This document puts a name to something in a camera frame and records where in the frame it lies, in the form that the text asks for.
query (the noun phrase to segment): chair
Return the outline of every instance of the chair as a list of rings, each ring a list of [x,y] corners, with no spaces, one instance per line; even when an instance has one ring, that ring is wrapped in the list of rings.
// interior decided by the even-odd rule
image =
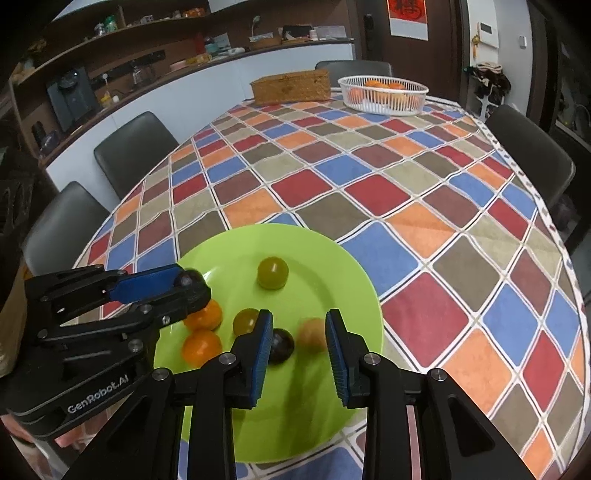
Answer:
[[[569,155],[529,118],[501,105],[486,121],[503,147],[521,167],[548,207],[556,204],[573,180]]]
[[[329,71],[331,87],[339,87],[339,79],[351,75],[393,76],[388,62],[375,60],[326,60],[316,64],[316,70],[320,69]]]
[[[144,112],[105,138],[95,148],[95,159],[122,199],[177,147],[158,117]]]
[[[51,201],[29,231],[22,254],[33,275],[68,270],[109,212],[77,181]]]

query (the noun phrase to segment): dining table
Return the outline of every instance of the dining table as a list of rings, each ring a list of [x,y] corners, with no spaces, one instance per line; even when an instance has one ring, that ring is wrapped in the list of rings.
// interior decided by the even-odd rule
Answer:
[[[348,108],[339,92],[246,101],[143,178],[75,266],[143,271],[255,223],[312,229],[347,250],[379,299],[383,355],[404,369],[445,369],[537,479],[558,479],[590,426],[583,299],[544,201],[484,123],[435,98],[398,117]],[[237,477],[361,479],[365,426],[360,411],[311,452],[237,463]],[[187,451],[182,441],[183,480]]]

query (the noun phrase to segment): plate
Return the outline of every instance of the plate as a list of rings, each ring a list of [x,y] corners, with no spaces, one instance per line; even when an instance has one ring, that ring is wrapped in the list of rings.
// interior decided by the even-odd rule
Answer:
[[[263,290],[256,283],[258,264],[271,256],[281,257],[290,269],[281,290]],[[224,351],[235,338],[234,316],[245,308],[270,310],[274,326],[294,338],[303,319],[324,318],[339,308],[347,329],[362,335],[370,351],[382,351],[382,313],[371,281],[345,249],[319,233],[282,224],[245,226],[208,239],[178,263],[199,270],[221,305],[216,333]],[[161,329],[154,366],[190,370],[180,355],[188,334],[183,322]],[[278,462],[304,453],[330,440],[354,413],[336,395],[328,354],[312,355],[296,346],[286,362],[268,367],[257,407],[233,411],[236,461]],[[189,426],[187,408],[184,440]]]

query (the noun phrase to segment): white device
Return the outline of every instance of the white device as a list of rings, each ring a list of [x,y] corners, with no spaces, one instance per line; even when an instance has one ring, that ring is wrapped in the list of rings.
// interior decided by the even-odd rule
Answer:
[[[499,48],[499,31],[484,22],[478,22],[480,42],[494,48]]]

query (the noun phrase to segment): red poster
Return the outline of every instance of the red poster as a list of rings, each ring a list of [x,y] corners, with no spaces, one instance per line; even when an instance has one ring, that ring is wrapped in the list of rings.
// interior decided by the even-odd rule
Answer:
[[[397,37],[428,40],[425,0],[386,0],[390,33]]]

